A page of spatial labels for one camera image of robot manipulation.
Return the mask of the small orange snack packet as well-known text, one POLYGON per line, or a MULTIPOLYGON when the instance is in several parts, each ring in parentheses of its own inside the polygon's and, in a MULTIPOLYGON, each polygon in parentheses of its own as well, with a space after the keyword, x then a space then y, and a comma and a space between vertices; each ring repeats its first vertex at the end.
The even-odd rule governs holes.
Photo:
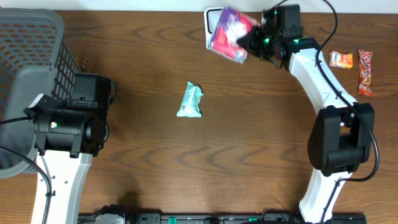
POLYGON ((351 69, 353 67, 353 54, 341 54, 337 51, 330 52, 331 67, 351 69))

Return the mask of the purple red noodle packet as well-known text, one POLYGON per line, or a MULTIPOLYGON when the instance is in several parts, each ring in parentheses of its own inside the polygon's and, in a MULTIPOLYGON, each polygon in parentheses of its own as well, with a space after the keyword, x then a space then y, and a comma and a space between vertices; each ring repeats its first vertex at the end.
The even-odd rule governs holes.
POLYGON ((248 53, 236 41, 259 25, 257 20, 247 14, 225 6, 212 35, 209 50, 234 62, 244 63, 248 53))

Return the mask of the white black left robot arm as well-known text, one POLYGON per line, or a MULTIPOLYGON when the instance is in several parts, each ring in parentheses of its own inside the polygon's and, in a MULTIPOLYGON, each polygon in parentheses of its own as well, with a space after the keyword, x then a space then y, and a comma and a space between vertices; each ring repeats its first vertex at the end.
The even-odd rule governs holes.
POLYGON ((76 223, 86 175, 109 137, 109 106, 117 84, 79 73, 72 97, 39 94, 24 110, 33 119, 38 168, 32 223, 76 223))

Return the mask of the teal white snack packet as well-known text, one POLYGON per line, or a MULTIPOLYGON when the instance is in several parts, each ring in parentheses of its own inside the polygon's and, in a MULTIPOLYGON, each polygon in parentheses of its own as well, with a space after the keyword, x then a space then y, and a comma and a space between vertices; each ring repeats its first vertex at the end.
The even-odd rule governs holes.
POLYGON ((201 118, 199 104, 202 96, 201 88, 188 82, 177 117, 201 118))

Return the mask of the red orange snack bag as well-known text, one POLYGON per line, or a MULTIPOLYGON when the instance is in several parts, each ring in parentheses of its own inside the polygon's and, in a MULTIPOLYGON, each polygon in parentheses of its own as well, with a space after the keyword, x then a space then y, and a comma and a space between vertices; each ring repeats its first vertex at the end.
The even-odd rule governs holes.
POLYGON ((360 68, 358 93, 365 96, 374 96, 371 71, 373 53, 367 50, 358 50, 358 53, 360 68))

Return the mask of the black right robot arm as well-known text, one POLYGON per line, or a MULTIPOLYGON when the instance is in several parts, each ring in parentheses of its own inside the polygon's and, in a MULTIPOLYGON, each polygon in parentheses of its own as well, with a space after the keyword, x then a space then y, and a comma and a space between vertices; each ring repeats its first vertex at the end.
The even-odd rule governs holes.
POLYGON ((302 223, 331 223, 343 185, 368 181, 378 170, 373 107, 342 87, 325 62, 324 46, 304 37, 298 4, 282 1, 263 10, 261 25, 238 44, 262 60, 280 60, 278 67, 298 80, 311 101, 317 114, 307 144, 313 171, 298 209, 302 223))

